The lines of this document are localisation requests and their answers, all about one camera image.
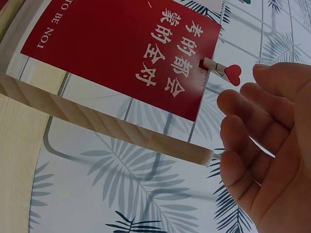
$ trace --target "heart-shaped clip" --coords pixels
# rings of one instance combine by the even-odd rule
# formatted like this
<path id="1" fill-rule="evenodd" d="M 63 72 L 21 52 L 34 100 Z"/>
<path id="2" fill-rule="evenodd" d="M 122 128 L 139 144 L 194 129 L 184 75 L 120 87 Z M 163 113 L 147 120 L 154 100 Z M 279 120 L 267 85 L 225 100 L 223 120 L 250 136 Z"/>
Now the heart-shaped clip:
<path id="1" fill-rule="evenodd" d="M 205 68 L 211 69 L 212 72 L 214 72 L 227 82 L 233 84 L 234 86 L 239 86 L 241 83 L 240 75 L 242 73 L 242 70 L 241 67 L 238 65 L 225 67 L 206 57 L 203 61 L 203 66 Z"/>
<path id="2" fill-rule="evenodd" d="M 233 85 L 240 85 L 240 75 L 242 74 L 241 67 L 238 65 L 229 66 L 225 69 L 225 74 Z"/>

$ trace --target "wooden surface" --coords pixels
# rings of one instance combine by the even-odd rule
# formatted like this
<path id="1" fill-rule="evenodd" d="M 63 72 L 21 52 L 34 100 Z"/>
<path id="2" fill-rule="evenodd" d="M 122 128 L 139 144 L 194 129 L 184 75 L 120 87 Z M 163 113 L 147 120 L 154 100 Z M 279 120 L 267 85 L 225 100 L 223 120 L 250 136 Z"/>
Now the wooden surface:
<path id="1" fill-rule="evenodd" d="M 0 93 L 54 117 L 188 162 L 208 166 L 213 151 L 131 124 L 0 73 Z"/>
<path id="2" fill-rule="evenodd" d="M 1 10 L 0 42 L 23 3 L 24 0 L 9 0 Z M 31 65 L 32 72 L 24 74 L 24 79 L 57 93 L 65 72 L 41 62 L 32 62 Z M 0 96 L 1 233 L 28 233 L 34 172 L 48 117 Z"/>

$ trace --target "finger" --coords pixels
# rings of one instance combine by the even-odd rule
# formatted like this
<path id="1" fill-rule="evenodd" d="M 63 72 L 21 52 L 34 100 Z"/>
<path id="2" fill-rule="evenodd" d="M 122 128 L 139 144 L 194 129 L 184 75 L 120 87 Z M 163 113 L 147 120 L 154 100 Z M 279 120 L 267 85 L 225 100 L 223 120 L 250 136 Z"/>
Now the finger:
<path id="1" fill-rule="evenodd" d="M 306 167 L 311 171 L 311 83 L 297 95 L 295 104 L 295 127 L 301 154 Z"/>
<path id="2" fill-rule="evenodd" d="M 274 155 L 290 133 L 286 127 L 236 91 L 224 91 L 219 95 L 217 103 L 224 114 L 237 115 L 248 134 Z"/>
<path id="3" fill-rule="evenodd" d="M 265 91 L 292 102 L 297 93 L 311 82 L 311 66 L 298 63 L 277 63 L 271 67 L 255 65 L 253 74 Z"/>
<path id="4" fill-rule="evenodd" d="M 260 186 L 248 175 L 237 153 L 228 151 L 222 155 L 220 174 L 234 201 L 250 215 Z"/>
<path id="5" fill-rule="evenodd" d="M 289 130 L 293 128 L 293 102 L 284 97 L 271 95 L 255 83 L 246 83 L 242 86 L 240 93 Z"/>
<path id="6" fill-rule="evenodd" d="M 236 152 L 250 176 L 262 184 L 273 158 L 249 138 L 241 119 L 234 115 L 227 116 L 221 124 L 221 138 L 225 149 Z"/>

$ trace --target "patterned fabric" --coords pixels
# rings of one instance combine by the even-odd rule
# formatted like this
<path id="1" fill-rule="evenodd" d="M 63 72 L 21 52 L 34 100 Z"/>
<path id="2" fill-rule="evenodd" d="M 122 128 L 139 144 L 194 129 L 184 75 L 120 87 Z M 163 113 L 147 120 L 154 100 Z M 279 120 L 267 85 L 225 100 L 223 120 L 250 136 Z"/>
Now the patterned fabric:
<path id="1" fill-rule="evenodd" d="M 311 0 L 225 0 L 220 15 L 192 0 L 181 4 L 221 23 L 214 60 L 240 65 L 243 83 L 254 81 L 255 63 L 311 65 Z M 74 75 L 60 95 L 222 153 L 224 115 L 216 99 L 228 88 L 233 87 L 210 75 L 195 125 Z M 218 161 L 210 167 L 190 164 L 53 117 L 35 171 L 29 228 L 32 233 L 256 232 L 224 187 Z"/>

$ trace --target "wooden edge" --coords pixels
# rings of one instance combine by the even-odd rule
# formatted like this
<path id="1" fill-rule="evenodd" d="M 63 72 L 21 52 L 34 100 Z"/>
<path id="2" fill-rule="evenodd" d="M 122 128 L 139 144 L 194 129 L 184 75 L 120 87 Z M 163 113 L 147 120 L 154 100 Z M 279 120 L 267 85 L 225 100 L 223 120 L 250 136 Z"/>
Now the wooden edge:
<path id="1" fill-rule="evenodd" d="M 57 93 L 66 74 L 37 61 L 29 82 Z M 0 95 L 0 232 L 28 233 L 36 163 L 49 115 Z"/>
<path id="2" fill-rule="evenodd" d="M 212 150 L 136 126 L 3 73 L 0 93 L 64 121 L 174 158 L 208 166 L 213 156 Z"/>
<path id="3" fill-rule="evenodd" d="M 15 78 L 19 76 L 19 68 L 24 65 L 28 59 L 27 56 L 20 54 L 20 50 L 30 34 L 30 31 L 33 29 L 33 25 L 35 25 L 35 22 L 37 22 L 37 19 L 41 15 L 40 7 L 43 1 L 44 0 L 25 1 L 14 20 L 11 22 L 10 27 L 6 30 L 0 43 L 0 71 L 6 71 L 7 74 Z"/>
<path id="4" fill-rule="evenodd" d="M 0 42 L 25 0 L 9 0 L 0 11 Z"/>

